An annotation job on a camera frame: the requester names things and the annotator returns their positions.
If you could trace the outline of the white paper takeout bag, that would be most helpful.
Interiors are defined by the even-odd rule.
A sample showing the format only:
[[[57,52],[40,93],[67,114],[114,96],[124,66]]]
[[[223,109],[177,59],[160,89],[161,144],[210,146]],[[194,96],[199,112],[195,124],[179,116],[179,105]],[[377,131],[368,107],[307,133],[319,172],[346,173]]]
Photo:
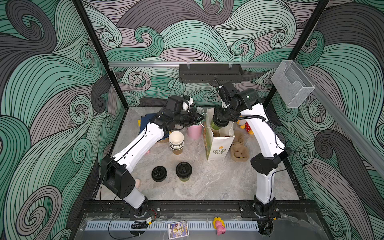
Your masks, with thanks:
[[[208,161],[222,160],[226,157],[235,138],[233,122],[229,122],[226,127],[215,130],[211,126],[214,108],[206,110],[204,114],[203,139]]]

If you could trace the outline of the black coffee cup lid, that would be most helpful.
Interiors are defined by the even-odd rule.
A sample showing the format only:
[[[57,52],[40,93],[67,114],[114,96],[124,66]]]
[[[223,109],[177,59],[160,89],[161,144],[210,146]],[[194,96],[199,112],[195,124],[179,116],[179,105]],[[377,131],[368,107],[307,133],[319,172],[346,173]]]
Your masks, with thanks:
[[[192,174],[193,168],[188,162],[181,162],[176,166],[176,174],[178,177],[188,176]]]

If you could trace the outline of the green paper coffee cup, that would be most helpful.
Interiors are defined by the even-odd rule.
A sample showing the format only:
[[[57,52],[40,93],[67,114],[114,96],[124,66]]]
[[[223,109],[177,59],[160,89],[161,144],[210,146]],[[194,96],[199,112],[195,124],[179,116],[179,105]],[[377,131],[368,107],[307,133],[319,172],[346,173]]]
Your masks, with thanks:
[[[188,175],[188,176],[181,176],[181,177],[179,177],[179,179],[182,181],[182,182],[186,182],[186,181],[188,181],[189,179],[190,179],[190,175]]]

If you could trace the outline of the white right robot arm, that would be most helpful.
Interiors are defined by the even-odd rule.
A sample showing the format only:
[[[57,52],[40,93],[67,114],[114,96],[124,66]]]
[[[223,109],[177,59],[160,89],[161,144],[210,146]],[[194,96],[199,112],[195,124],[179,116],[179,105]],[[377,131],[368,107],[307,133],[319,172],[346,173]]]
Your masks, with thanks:
[[[222,105],[214,108],[210,127],[219,130],[229,122],[239,120],[246,120],[251,127],[261,149],[261,153],[251,158],[251,165],[257,172],[255,208],[260,215],[265,215],[274,208],[274,176],[282,160],[289,156],[290,150],[278,139],[256,90],[239,91],[231,82],[216,82]]]

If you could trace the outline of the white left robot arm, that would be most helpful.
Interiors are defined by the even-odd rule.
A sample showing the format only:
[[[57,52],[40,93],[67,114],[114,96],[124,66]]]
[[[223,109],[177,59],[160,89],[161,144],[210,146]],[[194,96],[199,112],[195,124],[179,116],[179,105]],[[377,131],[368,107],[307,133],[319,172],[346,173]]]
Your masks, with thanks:
[[[122,151],[101,161],[102,184],[138,212],[147,208],[148,199],[135,187],[131,175],[140,159],[176,125],[189,127],[204,119],[191,109],[194,99],[189,96],[168,97],[167,103],[155,113],[142,132]]]

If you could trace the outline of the pink cup holder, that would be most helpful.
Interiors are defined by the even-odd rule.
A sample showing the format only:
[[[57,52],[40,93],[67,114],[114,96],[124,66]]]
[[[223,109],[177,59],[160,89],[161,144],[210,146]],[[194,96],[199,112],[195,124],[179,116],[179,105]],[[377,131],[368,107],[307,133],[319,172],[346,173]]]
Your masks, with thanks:
[[[202,125],[193,125],[187,128],[187,135],[193,140],[198,140],[203,132]]]

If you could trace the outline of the stack of paper cups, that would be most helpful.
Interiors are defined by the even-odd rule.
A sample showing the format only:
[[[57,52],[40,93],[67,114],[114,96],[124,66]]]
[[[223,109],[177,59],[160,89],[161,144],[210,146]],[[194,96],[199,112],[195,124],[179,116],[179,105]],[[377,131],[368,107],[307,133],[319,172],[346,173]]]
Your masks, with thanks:
[[[180,155],[184,147],[184,134],[179,131],[173,131],[169,135],[170,148],[175,155]]]

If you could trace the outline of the yellow red plush toy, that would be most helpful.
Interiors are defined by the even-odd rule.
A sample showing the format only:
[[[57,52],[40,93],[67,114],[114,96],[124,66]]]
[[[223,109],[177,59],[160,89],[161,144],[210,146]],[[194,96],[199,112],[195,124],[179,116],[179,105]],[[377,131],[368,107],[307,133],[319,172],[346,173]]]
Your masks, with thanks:
[[[248,124],[247,120],[238,120],[237,124],[239,125],[239,127],[241,129],[246,130],[249,135],[253,135],[254,134],[254,132],[252,131],[252,128]]]

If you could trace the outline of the dark blue napkin stack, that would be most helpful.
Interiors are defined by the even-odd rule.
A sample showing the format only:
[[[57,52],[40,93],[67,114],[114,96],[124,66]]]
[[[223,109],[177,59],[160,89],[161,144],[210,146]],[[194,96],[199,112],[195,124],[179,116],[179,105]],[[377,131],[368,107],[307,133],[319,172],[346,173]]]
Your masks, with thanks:
[[[147,124],[152,123],[153,119],[157,119],[158,116],[159,115],[157,113],[150,113],[150,114],[146,114],[146,115],[142,116],[140,121],[138,121],[138,124],[140,125],[140,130],[139,130],[138,135],[141,134],[145,130]],[[164,134],[163,138],[160,139],[159,142],[163,141],[169,137],[170,132],[167,132],[164,128],[162,128],[160,126],[157,126],[157,128],[162,130],[162,133]]]

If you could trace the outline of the brown pulp cup carrier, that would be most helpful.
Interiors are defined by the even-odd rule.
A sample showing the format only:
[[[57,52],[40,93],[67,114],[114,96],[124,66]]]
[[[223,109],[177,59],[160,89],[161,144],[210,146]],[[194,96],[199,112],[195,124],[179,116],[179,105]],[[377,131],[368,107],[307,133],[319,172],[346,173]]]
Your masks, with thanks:
[[[250,159],[249,148],[245,146],[246,139],[239,131],[235,131],[234,134],[235,137],[230,148],[231,158],[235,162],[246,162]]]

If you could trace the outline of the stack of black lids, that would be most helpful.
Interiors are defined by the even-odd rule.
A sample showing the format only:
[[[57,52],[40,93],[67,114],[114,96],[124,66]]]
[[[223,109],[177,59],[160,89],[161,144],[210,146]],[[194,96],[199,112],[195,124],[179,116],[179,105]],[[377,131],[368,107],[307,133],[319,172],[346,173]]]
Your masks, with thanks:
[[[151,176],[155,182],[162,182],[166,179],[168,172],[165,167],[157,166],[152,170]]]

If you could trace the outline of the pink figurine toy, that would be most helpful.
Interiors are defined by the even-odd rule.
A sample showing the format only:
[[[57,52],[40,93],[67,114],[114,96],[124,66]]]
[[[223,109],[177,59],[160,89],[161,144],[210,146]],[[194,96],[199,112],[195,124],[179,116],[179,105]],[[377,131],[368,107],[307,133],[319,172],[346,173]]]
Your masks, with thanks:
[[[224,221],[220,217],[215,217],[213,220],[213,227],[217,231],[217,235],[220,236],[226,233],[226,226]]]

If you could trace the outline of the colourful picture card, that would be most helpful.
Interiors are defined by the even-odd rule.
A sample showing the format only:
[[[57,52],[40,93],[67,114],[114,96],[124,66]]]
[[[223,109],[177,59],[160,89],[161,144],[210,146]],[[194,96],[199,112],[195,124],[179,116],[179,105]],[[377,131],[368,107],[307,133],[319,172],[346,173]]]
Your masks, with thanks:
[[[168,224],[168,237],[169,240],[189,236],[189,225],[187,221],[179,221]]]

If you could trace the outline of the black wall shelf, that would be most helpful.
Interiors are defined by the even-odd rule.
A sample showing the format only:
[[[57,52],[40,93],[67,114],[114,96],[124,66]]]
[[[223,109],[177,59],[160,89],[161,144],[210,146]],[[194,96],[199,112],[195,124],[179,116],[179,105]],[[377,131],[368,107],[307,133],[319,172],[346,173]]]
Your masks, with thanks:
[[[244,71],[241,65],[233,64],[180,64],[179,77],[191,83],[213,83],[216,80],[239,83],[243,80]]]

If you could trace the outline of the clear plastic wall holder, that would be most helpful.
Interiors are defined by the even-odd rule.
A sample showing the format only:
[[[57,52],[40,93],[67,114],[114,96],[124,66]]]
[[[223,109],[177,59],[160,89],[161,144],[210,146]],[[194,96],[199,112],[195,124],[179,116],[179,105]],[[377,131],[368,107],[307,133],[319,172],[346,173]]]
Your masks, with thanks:
[[[280,63],[272,76],[272,83],[289,109],[299,108],[315,90],[313,81],[302,65],[292,60]]]

